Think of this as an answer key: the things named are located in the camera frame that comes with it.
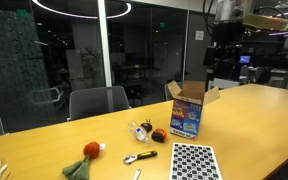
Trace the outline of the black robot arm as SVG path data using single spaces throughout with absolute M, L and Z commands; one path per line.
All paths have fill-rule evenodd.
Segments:
M 254 9 L 254 0 L 217 0 L 213 24 L 209 15 L 214 0 L 206 7 L 203 0 L 202 14 L 207 33 L 214 45 L 206 49 L 203 65 L 207 80 L 215 78 L 238 81 L 241 71 L 240 55 L 246 27 L 243 20 Z

